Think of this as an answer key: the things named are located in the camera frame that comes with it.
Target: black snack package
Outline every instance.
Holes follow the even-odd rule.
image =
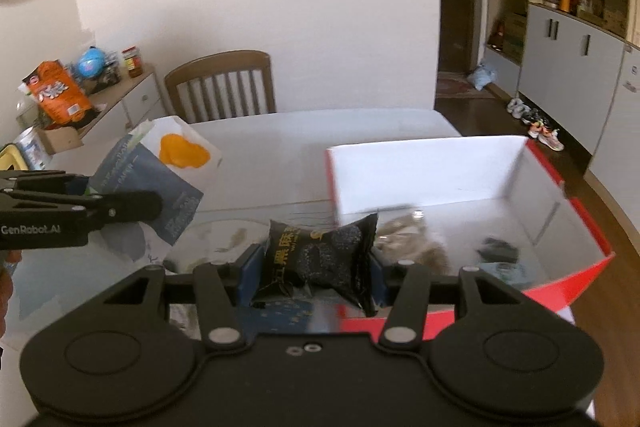
[[[271,221],[269,246],[262,262],[260,288],[254,300],[294,295],[308,285],[331,288],[371,317],[369,251],[378,214],[335,230],[305,230]]]

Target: shoe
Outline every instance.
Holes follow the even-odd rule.
[[[529,127],[529,136],[535,140],[536,138],[538,138],[538,136],[540,136],[543,127],[544,124],[542,123],[542,120],[536,120],[531,124],[531,127]]]
[[[564,145],[561,144],[558,139],[558,129],[551,130],[546,126],[542,126],[542,131],[538,136],[538,140],[551,150],[561,151],[564,149]]]
[[[538,111],[535,107],[529,109],[528,111],[525,111],[522,115],[522,118],[520,118],[521,122],[524,125],[531,125],[535,121],[538,121],[541,119],[542,119],[542,115],[540,115],[540,111]]]
[[[519,98],[512,98],[511,102],[509,102],[507,104],[507,112],[508,113],[512,113],[513,110],[516,108],[517,105],[520,105],[522,103],[522,100]]]
[[[526,112],[528,112],[530,110],[531,110],[531,108],[528,105],[525,105],[525,104],[521,103],[520,105],[517,105],[513,109],[513,112],[511,113],[511,116],[513,118],[515,118],[516,120],[519,120],[520,118],[522,118],[523,114],[525,114]]]

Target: paper bag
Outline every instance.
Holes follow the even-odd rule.
[[[89,179],[92,192],[152,190],[162,213],[148,222],[116,223],[100,235],[117,256],[142,267],[162,263],[214,183],[222,154],[176,116],[145,121],[122,138]]]

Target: red and white box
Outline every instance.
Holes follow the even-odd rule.
[[[487,237],[520,251],[532,278],[525,294],[551,309],[570,305],[613,259],[607,239],[536,144],[522,136],[477,136],[342,145],[327,150],[327,172],[340,225],[378,212],[378,223],[424,212],[444,238],[450,273],[482,262]],[[377,337],[384,318],[345,317],[342,331]],[[453,310],[429,313],[433,338]]]

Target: hand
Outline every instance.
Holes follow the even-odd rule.
[[[9,255],[6,258],[8,263],[19,263],[22,260],[22,252],[20,250],[12,250],[9,252]],[[6,324],[4,323],[4,318],[6,317],[7,307],[9,306],[9,299],[11,295],[14,293],[14,283],[11,280],[11,277],[6,272],[6,270],[2,269],[0,265],[0,270],[2,273],[0,274],[0,339],[4,335],[4,330],[6,330]]]

